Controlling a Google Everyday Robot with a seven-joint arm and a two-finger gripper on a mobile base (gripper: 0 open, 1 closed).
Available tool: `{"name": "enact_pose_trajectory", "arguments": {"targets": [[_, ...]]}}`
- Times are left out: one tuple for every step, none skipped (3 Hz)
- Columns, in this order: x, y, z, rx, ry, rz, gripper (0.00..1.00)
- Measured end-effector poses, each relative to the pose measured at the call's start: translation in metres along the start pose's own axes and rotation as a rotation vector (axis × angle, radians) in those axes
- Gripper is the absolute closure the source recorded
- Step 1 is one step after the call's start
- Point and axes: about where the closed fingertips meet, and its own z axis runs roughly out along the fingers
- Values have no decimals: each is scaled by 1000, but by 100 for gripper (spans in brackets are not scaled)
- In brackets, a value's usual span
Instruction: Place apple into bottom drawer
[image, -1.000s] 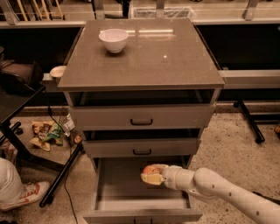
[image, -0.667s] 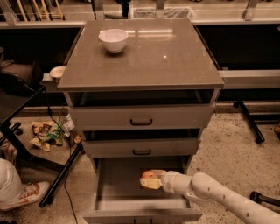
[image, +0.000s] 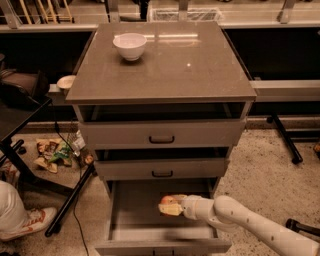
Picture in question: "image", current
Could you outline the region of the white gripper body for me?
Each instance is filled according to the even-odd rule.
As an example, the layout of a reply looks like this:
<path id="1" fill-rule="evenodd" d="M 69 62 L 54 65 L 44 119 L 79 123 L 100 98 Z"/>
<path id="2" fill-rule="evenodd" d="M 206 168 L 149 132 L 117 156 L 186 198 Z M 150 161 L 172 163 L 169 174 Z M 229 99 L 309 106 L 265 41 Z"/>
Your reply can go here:
<path id="1" fill-rule="evenodd" d="M 209 221 L 215 216 L 213 199 L 190 195 L 182 200 L 181 207 L 188 219 Z"/>

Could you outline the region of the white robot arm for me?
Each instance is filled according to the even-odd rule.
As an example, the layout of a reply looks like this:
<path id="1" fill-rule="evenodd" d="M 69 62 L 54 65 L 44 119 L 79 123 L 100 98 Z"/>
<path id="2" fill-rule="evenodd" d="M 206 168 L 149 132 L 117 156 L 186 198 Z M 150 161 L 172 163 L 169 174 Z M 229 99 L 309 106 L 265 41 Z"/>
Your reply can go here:
<path id="1" fill-rule="evenodd" d="M 224 232 L 241 226 L 280 256 L 320 256 L 318 242 L 249 210 L 229 196 L 208 199 L 197 195 L 168 195 L 161 199 L 158 208 L 165 215 L 183 214 Z"/>

